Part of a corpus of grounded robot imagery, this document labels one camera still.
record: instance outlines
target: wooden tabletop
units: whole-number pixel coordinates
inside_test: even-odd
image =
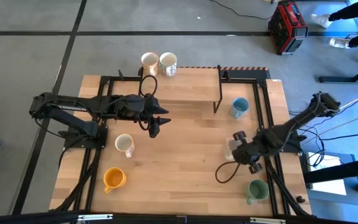
[[[79,96],[89,98],[96,95],[99,79],[100,76],[85,75]],[[132,83],[114,83],[113,93],[136,94],[139,86]],[[280,80],[267,80],[267,86],[274,123],[284,123],[289,117],[282,83]],[[250,110],[235,120],[230,117],[229,109],[233,99],[239,96],[248,99]],[[261,104],[267,126],[263,97]],[[210,102],[164,102],[160,105],[169,110],[169,114],[163,117],[172,121],[160,127],[155,139],[149,138],[148,132],[141,130],[138,124],[108,120],[109,137],[101,153],[91,207],[93,212],[272,215],[269,199],[248,205],[244,193],[251,180],[267,181],[265,169],[258,174],[250,174],[247,166],[240,166],[236,176],[226,184],[218,183],[214,176],[218,166],[227,161],[223,155],[227,138],[243,130],[250,141],[256,133],[258,118],[251,84],[223,83],[223,100],[216,114]],[[76,112],[75,115],[90,120],[84,112]],[[122,133],[134,138],[135,151],[130,159],[114,147],[116,137]],[[66,152],[50,208],[59,206],[78,182],[83,155],[83,149]],[[311,213],[298,156],[281,153],[281,158],[286,186],[294,197],[301,195],[306,199],[301,206]],[[127,175],[127,182],[122,188],[105,194],[103,175],[111,167],[121,168]],[[234,168],[234,164],[223,167],[218,177],[228,178]],[[80,208],[85,206],[87,190],[88,186],[85,187]],[[283,213],[277,186],[276,198],[279,211]]]
[[[169,101],[219,101],[219,76],[217,69],[177,68],[174,76],[157,75],[158,90],[154,97]],[[139,83],[132,83],[137,88]],[[153,79],[146,78],[142,84],[143,93],[152,93]],[[124,90],[121,94],[133,94]]]

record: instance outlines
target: shoe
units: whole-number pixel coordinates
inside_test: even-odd
[[[339,47],[343,49],[349,49],[350,39],[332,37],[328,40],[328,44],[332,47]]]
[[[329,25],[333,23],[332,21],[328,21],[328,18],[329,18],[329,14],[324,14],[324,15],[310,14],[310,19],[314,23],[317,23],[324,28],[328,28]]]

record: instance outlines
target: white mug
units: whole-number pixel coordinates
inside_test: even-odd
[[[158,74],[158,55],[153,52],[147,52],[140,58],[143,66],[143,76]]]
[[[132,136],[129,134],[121,134],[116,138],[116,148],[120,152],[125,152],[127,158],[132,157],[132,152],[135,150],[135,143]]]
[[[160,66],[163,75],[171,77],[177,71],[177,56],[173,53],[167,52],[160,57]]]

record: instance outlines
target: ceramic mug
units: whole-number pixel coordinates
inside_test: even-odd
[[[238,119],[242,115],[244,115],[249,109],[249,103],[243,97],[237,97],[233,100],[233,104],[231,105],[230,114],[234,119]]]
[[[127,182],[127,177],[120,168],[113,167],[104,173],[103,182],[106,186],[104,188],[104,193],[107,194],[111,189],[124,186]]]
[[[172,77],[177,71],[177,56],[173,53],[167,52],[160,57],[160,67],[163,75]]]
[[[143,77],[146,75],[156,76],[158,74],[158,55],[153,52],[147,52],[140,58],[143,66]]]
[[[265,200],[269,196],[269,187],[263,180],[253,180],[247,188],[247,204]]]
[[[135,150],[135,143],[129,134],[121,134],[116,138],[116,148],[120,152],[125,152],[127,158],[132,157],[132,152]]]

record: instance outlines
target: concrete floor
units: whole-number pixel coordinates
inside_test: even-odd
[[[264,1],[224,2],[241,14],[269,17],[275,5]],[[0,30],[71,30],[80,0],[0,0]],[[334,12],[345,5],[337,2],[300,2],[303,16]],[[88,1],[80,30],[228,30],[266,31],[268,21],[234,15],[216,3],[204,1],[93,0]],[[310,25],[311,30],[321,28]],[[353,20],[340,21],[329,31],[356,31]],[[52,89],[68,37],[0,37],[0,215],[10,212],[19,181],[29,159],[37,126],[28,115],[32,97]],[[148,51],[174,52],[178,66],[259,66],[269,67],[272,78],[281,79],[288,107],[300,111],[312,94],[330,92],[347,103],[358,97],[358,85],[320,84],[320,75],[353,76],[358,73],[358,49],[335,49],[324,38],[307,38],[294,55],[274,54],[269,37],[216,36],[119,36],[77,37],[60,89],[61,95],[76,96],[84,74],[135,75],[139,57]],[[358,116],[358,104],[340,116],[318,126],[324,131]],[[51,123],[58,131],[64,126]],[[324,135],[334,137],[358,133],[358,121]],[[317,151],[309,143],[307,151]],[[355,154],[358,137],[326,142],[332,152]],[[48,209],[57,174],[62,141],[47,135],[30,186],[24,212]],[[353,207],[313,202],[313,212],[324,218],[358,222]]]

